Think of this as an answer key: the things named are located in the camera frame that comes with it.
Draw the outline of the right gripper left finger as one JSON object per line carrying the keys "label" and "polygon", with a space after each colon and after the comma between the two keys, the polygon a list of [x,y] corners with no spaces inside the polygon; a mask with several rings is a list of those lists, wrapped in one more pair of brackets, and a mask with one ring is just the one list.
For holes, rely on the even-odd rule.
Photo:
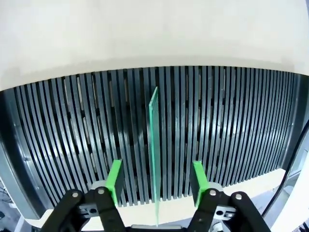
{"label": "right gripper left finger", "polygon": [[124,232],[126,227],[116,208],[121,198],[124,182],[122,160],[113,161],[106,182],[82,193],[68,190],[58,202],[42,232],[81,232],[92,217],[99,217],[105,232]]}

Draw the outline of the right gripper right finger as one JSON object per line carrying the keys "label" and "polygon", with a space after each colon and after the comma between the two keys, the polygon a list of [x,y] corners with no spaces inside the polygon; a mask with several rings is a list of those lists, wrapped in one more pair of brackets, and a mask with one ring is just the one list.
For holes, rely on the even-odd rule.
{"label": "right gripper right finger", "polygon": [[208,232],[214,220],[222,222],[223,232],[270,231],[250,197],[243,191],[225,194],[219,184],[207,180],[200,161],[191,164],[190,185],[197,209],[189,231]]}

